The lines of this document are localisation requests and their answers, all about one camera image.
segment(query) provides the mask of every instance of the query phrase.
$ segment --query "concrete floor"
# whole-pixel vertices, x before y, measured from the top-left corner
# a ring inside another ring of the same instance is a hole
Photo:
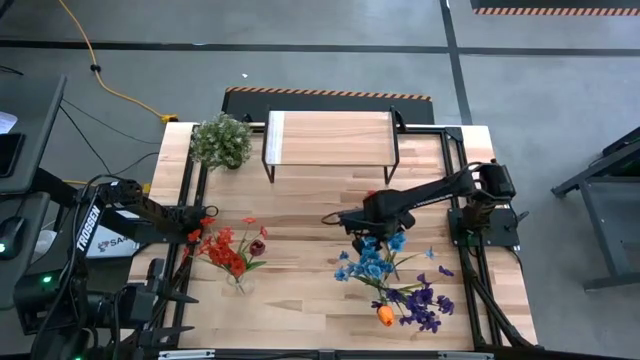
[[[467,47],[640,48],[640,18],[476,16],[450,1]],[[239,44],[446,46],[438,0],[97,0],[68,1],[90,38]],[[57,2],[21,0],[0,20],[0,37],[78,40]],[[278,52],[98,51],[105,81],[185,121],[213,116],[227,86],[272,86],[428,94],[437,124],[460,124],[448,55]],[[525,281],[541,345],[637,358],[640,286],[584,293],[606,268],[579,194],[549,189],[640,124],[637,57],[462,56],[474,124],[490,127],[498,159],[518,189]],[[159,141],[164,126],[103,92],[84,50],[0,49],[0,64],[27,76],[65,73],[65,97],[131,135]],[[2,77],[11,76],[0,73]],[[132,142],[73,109],[76,122],[112,169],[157,145]],[[125,175],[151,180],[155,160]],[[101,165],[60,114],[43,166],[87,179]],[[5,337],[2,343],[11,342]]]

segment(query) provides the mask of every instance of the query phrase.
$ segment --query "blue and purple flower bouquet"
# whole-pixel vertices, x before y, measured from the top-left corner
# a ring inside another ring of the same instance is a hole
[[[338,281],[348,281],[350,278],[363,282],[378,290],[379,298],[371,302],[371,307],[376,309],[378,318],[385,326],[391,326],[395,316],[389,304],[396,304],[401,312],[400,325],[411,324],[414,321],[420,325],[420,331],[438,331],[441,325],[439,315],[434,310],[442,314],[453,314],[454,304],[444,295],[434,295],[431,282],[428,282],[424,274],[417,277],[418,282],[413,285],[392,288],[388,279],[396,272],[399,265],[416,256],[423,255],[434,259],[433,249],[429,249],[424,254],[416,254],[395,261],[396,255],[403,251],[407,242],[404,232],[398,232],[385,243],[386,255],[384,258],[376,251],[377,240],[373,237],[362,237],[362,254],[355,262],[349,258],[349,254],[343,251],[339,259],[346,262],[346,266],[341,266],[336,270],[335,278]],[[453,272],[440,265],[438,271],[442,276],[453,276]]]

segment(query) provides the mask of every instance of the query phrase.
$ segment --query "red flower bouquet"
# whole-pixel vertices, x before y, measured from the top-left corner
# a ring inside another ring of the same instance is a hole
[[[213,224],[214,221],[212,218],[206,218],[203,219],[201,223],[203,226],[208,226]],[[194,258],[209,262],[224,270],[229,276],[233,277],[236,288],[244,294],[245,289],[241,281],[244,274],[267,263],[266,261],[254,261],[255,257],[264,254],[266,250],[266,245],[262,240],[267,239],[267,230],[264,226],[261,226],[260,232],[249,240],[247,238],[249,226],[256,222],[256,219],[245,218],[242,221],[247,223],[247,226],[242,240],[235,250],[231,248],[234,232],[231,227],[227,226],[203,240],[200,245],[196,247]],[[200,230],[189,234],[189,242],[197,241],[201,234],[202,232]],[[184,258],[186,258],[186,256],[188,256],[188,250],[185,252]]]

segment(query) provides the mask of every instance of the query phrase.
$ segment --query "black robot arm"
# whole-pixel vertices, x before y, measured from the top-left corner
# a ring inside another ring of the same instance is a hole
[[[487,225],[496,205],[506,204],[514,196],[515,189],[505,166],[495,162],[471,163],[450,176],[408,190],[380,190],[363,200],[362,209],[330,215],[338,217],[333,224],[344,226],[347,234],[370,235],[384,241],[415,224],[409,213],[412,209],[452,197],[466,197],[463,223],[468,229],[477,230]]]

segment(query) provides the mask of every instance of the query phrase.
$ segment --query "potted plant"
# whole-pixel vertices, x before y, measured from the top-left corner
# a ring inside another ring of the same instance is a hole
[[[198,126],[191,140],[191,158],[209,171],[219,166],[237,169],[251,155],[251,128],[220,113]]]

